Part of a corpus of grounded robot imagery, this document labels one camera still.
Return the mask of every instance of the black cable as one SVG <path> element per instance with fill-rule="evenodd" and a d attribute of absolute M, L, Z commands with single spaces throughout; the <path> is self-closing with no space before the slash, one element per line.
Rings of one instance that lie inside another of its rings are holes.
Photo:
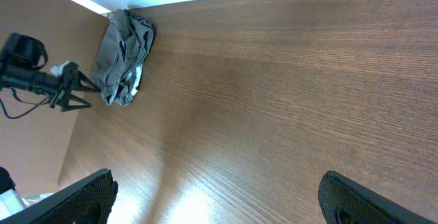
<path fill-rule="evenodd" d="M 18 97 L 18 95 L 16 94 L 16 90 L 15 90 L 14 88 L 9 87 L 9 89 L 12 90 L 12 96 L 13 96 L 17 101 L 19 101 L 19 102 L 21 102 L 21 103 L 32 104 L 32 105 L 46 105 L 46 104 L 47 104 L 47 103 L 40 104 L 40 103 L 32 103 L 32 102 L 28 102 L 28 101 L 23 101 L 23 100 L 21 100 L 21 99 Z"/>
<path fill-rule="evenodd" d="M 26 112 L 24 112 L 24 113 L 22 113 L 22 114 L 20 114 L 18 116 L 11 117 L 11 116 L 9 116 L 8 112 L 6 112 L 5 104 L 3 103 L 3 101 L 0 98 L 1 108 L 3 109 L 3 112 L 5 113 L 5 116 L 8 119 L 18 119 L 18 118 L 21 118 L 21 117 L 25 116 L 26 114 L 29 114 L 30 112 L 34 111 L 37 107 L 39 107 L 41 105 L 48 104 L 48 102 L 49 102 L 49 98 L 46 97 L 40 103 L 37 103 L 33 108 L 29 109 L 28 111 L 26 111 Z"/>

